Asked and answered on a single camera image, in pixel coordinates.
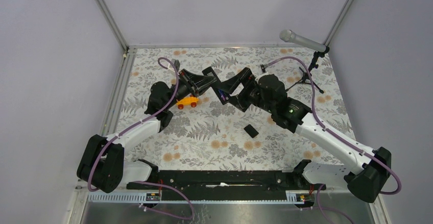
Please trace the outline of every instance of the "microphone stand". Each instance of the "microphone stand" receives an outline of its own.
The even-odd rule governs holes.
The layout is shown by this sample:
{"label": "microphone stand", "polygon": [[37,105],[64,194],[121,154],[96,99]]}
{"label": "microphone stand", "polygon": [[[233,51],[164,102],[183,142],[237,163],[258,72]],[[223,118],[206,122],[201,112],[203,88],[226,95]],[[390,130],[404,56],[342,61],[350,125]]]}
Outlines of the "microphone stand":
{"label": "microphone stand", "polygon": [[[317,64],[317,60],[319,59],[319,57],[324,58],[325,54],[329,52],[329,47],[326,47],[326,50],[324,52],[314,52],[313,54],[313,58],[311,60],[310,66],[308,67],[308,71],[310,72],[310,74],[312,75],[311,71],[313,70],[313,68],[318,68],[319,65]],[[299,67],[299,69],[302,72],[302,77],[300,80],[298,80],[296,83],[294,83],[291,87],[286,89],[286,92],[288,90],[290,90],[292,87],[294,87],[295,85],[311,85],[311,81],[308,78],[307,72],[305,72],[301,67]],[[324,90],[322,90],[316,83],[314,83],[314,86],[317,88],[317,90],[323,94],[325,93]]]}

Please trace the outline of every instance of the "orange flower pattern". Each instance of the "orange flower pattern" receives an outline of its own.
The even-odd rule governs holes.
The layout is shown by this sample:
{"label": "orange flower pattern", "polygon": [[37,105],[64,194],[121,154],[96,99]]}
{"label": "orange flower pattern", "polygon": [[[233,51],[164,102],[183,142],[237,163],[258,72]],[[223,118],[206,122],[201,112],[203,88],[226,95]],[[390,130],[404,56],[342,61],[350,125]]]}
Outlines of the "orange flower pattern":
{"label": "orange flower pattern", "polygon": [[[309,65],[312,55],[312,50],[300,47],[138,49],[117,130],[142,118],[152,84],[157,81],[169,86],[175,83],[174,76],[156,63],[158,57],[178,59],[181,69],[197,74],[211,66],[224,81],[244,67],[258,76],[260,64],[278,57],[296,56]],[[337,130],[353,137],[329,57],[321,58],[318,64],[319,68],[312,71],[313,79],[325,93],[316,92],[317,113]],[[299,67],[296,61],[284,60],[269,67],[269,72],[288,88],[301,78]],[[309,86],[296,85],[287,95],[311,107]],[[199,106],[194,108],[171,108],[174,116],[169,126],[144,139],[126,154],[126,160],[146,159],[163,169],[191,170],[273,170],[294,167],[302,159],[340,163],[320,145],[277,126],[267,111],[250,106],[243,113],[232,105],[222,105],[211,89],[197,103]],[[244,131],[248,124],[259,132],[255,138]]]}

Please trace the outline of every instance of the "metal floor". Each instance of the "metal floor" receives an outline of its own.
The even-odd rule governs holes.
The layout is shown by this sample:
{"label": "metal floor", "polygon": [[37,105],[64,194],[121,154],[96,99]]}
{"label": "metal floor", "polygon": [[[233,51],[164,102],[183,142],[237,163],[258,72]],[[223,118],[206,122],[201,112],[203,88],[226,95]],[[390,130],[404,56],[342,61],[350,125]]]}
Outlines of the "metal floor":
{"label": "metal floor", "polygon": [[[337,208],[348,214],[355,223],[378,223],[370,205],[349,193],[322,193],[323,207]],[[170,213],[189,216],[187,204],[159,204],[155,208]],[[194,220],[182,221],[154,212],[143,212],[138,204],[92,203],[86,204],[81,224],[136,224],[136,223],[328,223],[319,210],[300,211],[294,205],[274,204],[195,204]],[[325,211],[335,224],[350,223],[344,216]]]}

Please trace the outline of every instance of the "orange toy car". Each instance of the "orange toy car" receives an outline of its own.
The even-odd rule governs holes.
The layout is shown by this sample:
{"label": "orange toy car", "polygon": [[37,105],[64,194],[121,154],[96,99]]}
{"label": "orange toy car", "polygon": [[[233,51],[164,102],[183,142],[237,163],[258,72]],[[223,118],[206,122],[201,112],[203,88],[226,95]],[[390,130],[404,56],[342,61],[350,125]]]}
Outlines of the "orange toy car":
{"label": "orange toy car", "polygon": [[180,101],[177,101],[176,105],[178,109],[183,109],[184,105],[191,105],[191,107],[195,108],[197,106],[197,102],[199,99],[195,96],[190,96],[187,98],[184,98]]}

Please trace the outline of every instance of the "tripod base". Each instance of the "tripod base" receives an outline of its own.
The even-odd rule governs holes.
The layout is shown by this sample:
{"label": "tripod base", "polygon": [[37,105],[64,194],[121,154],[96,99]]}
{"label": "tripod base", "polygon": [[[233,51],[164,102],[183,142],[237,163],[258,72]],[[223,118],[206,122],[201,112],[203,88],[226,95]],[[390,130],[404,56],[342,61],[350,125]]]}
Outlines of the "tripod base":
{"label": "tripod base", "polygon": [[[300,80],[298,80],[296,83],[294,83],[291,87],[289,87],[289,88],[287,88],[286,89],[286,92],[288,91],[288,90],[290,90],[291,88],[293,88],[295,85],[311,85],[311,82],[310,82],[310,80],[309,80],[309,78],[308,78],[308,75],[307,75],[307,73],[302,69],[302,68],[299,68],[300,70],[301,70],[301,72],[302,72],[302,78],[300,79]],[[317,90],[321,93],[321,94],[323,94],[323,93],[325,93],[325,91],[324,90],[322,90],[316,83],[314,83],[314,86],[317,88]]]}

